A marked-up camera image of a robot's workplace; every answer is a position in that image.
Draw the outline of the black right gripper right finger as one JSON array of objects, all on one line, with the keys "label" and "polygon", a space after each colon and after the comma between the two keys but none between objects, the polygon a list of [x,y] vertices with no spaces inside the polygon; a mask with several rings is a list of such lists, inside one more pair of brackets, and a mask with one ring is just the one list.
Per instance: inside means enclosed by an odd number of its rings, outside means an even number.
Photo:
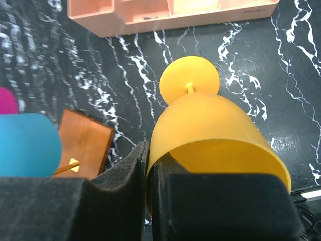
[{"label": "black right gripper right finger", "polygon": [[190,173],[171,155],[151,170],[154,240],[300,240],[303,225],[271,174]]}]

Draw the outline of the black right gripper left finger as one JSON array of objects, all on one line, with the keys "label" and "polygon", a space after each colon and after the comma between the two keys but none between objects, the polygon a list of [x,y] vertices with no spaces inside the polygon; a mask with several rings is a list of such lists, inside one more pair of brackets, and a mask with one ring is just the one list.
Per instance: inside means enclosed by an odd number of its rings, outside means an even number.
[{"label": "black right gripper left finger", "polygon": [[149,142],[92,180],[1,178],[1,240],[141,240]]}]

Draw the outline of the yellow wine glass front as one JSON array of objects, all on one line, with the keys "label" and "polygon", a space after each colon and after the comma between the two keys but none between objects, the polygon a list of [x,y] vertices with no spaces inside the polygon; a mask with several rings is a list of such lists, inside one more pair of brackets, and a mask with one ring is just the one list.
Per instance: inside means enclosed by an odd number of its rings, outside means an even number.
[{"label": "yellow wine glass front", "polygon": [[289,170],[251,118],[235,103],[218,94],[220,77],[207,59],[186,56],[172,62],[160,78],[167,108],[154,127],[147,178],[165,155],[171,155],[192,174],[227,174],[225,181],[196,184],[195,198],[205,207],[235,201],[234,174],[276,176],[292,190]]}]

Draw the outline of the blue wine glass front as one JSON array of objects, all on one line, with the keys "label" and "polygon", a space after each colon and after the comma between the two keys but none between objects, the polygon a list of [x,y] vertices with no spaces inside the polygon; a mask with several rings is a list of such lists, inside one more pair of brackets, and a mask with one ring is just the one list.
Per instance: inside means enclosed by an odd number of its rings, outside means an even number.
[{"label": "blue wine glass front", "polygon": [[1,176],[50,177],[61,156],[59,132],[46,116],[1,115]]}]

